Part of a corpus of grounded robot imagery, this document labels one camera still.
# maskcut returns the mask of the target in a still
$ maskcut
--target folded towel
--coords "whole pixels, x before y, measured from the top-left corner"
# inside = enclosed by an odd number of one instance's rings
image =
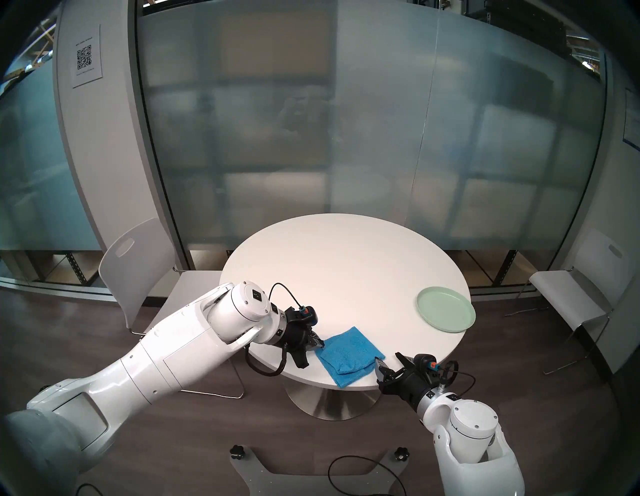
[[[317,349],[316,355],[339,387],[348,386],[371,373],[376,366],[376,357],[385,357],[355,327],[325,339],[324,348]]]

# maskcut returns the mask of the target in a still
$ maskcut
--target table base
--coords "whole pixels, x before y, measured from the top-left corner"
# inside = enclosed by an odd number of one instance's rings
[[[324,389],[286,379],[284,389],[303,412],[323,420],[348,420],[368,412],[380,398],[380,391]]]
[[[258,460],[248,446],[243,446],[244,456],[231,458],[231,465],[237,470],[245,484],[249,486],[250,496],[282,496],[312,494],[314,496],[339,496],[329,483],[326,473],[321,476],[295,476],[272,474]],[[400,476],[408,465],[408,459],[398,460],[394,450],[387,451],[380,463]],[[373,467],[368,474],[360,476],[331,476],[331,480],[339,487],[342,494],[388,494],[396,478],[384,468]]]

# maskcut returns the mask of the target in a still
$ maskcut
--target chair seat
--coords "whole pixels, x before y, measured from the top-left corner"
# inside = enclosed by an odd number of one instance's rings
[[[529,281],[574,331],[582,323],[607,313],[606,303],[600,301],[598,304],[594,301],[571,272],[565,270],[536,272]]]
[[[171,294],[151,321],[145,333],[165,317],[180,310],[187,303],[191,303],[199,296],[219,286],[221,275],[222,271],[218,270],[190,270],[180,274],[180,278],[173,287]]]

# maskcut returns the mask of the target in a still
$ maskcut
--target round table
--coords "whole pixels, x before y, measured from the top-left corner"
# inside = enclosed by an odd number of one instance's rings
[[[352,214],[315,214],[284,220],[258,231],[229,257],[221,283],[251,280],[267,293],[282,282],[302,305],[318,316],[314,331],[327,339],[357,327],[382,353],[386,364],[402,367],[395,353],[429,353],[440,362],[464,332],[439,331],[418,314],[421,289],[444,286],[466,296],[469,288],[457,265],[418,233],[385,220]],[[276,286],[271,301],[282,310],[295,302]],[[252,344],[250,353],[276,369],[282,350]],[[331,379],[316,354],[309,366],[287,360],[285,388],[304,412],[326,420],[344,420],[367,411],[379,398],[375,373],[346,388]]]

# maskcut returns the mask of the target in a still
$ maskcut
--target green plate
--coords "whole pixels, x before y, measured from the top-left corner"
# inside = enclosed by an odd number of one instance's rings
[[[471,302],[447,287],[426,287],[418,293],[415,302],[422,318],[444,332],[465,331],[476,321]]]

